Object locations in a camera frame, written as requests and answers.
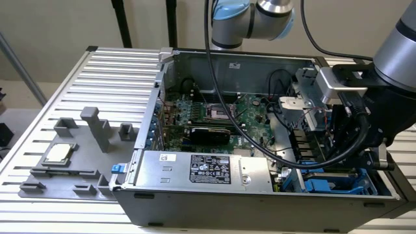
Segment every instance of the sticker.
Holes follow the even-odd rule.
[[[240,63],[229,63],[229,68],[233,68],[233,69],[240,69]]]
[[[230,184],[229,157],[190,155],[189,180],[192,183]]]
[[[160,154],[158,161],[176,161],[176,155],[174,154]]]

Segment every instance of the metal workbench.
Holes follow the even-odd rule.
[[[85,122],[80,121],[80,111],[84,106],[96,106],[100,109],[98,117],[108,119],[110,126],[130,122],[133,127],[140,127],[146,103],[144,94],[152,87],[158,70],[157,61],[158,50],[98,48],[96,52],[84,53],[0,164],[0,232],[136,234],[185,231],[132,225],[116,202],[32,199],[17,196],[18,185],[26,180],[29,169],[36,165],[54,137],[52,128],[60,117],[72,117],[77,124],[85,125]],[[326,61],[329,65],[353,63],[348,59]],[[397,135],[389,152],[416,189],[416,127]],[[188,233],[212,232],[237,233],[188,230]],[[414,234],[416,211],[408,212],[397,219],[376,219],[350,233]]]

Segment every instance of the power supply label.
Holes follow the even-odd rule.
[[[189,180],[192,183],[230,184],[229,157],[190,155]]]

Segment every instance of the white wall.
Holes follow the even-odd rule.
[[[178,47],[204,47],[204,1],[177,0]],[[372,56],[412,0],[306,0],[306,21],[320,46]],[[133,47],[168,46],[164,0],[125,0]],[[321,55],[298,15],[286,38],[245,40],[244,51]],[[120,47],[110,0],[0,0],[0,30],[37,81],[61,82],[88,45]],[[20,79],[0,55],[0,78]]]

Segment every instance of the black pole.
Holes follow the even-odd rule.
[[[165,0],[166,18],[168,18],[168,34],[169,47],[177,47],[177,31],[176,31],[176,0]]]
[[[110,0],[110,3],[112,3],[112,8],[114,8],[114,12],[116,12],[122,46],[124,48],[132,48],[129,26],[128,26],[128,20],[125,18],[125,11],[124,11],[124,2],[122,0]]]

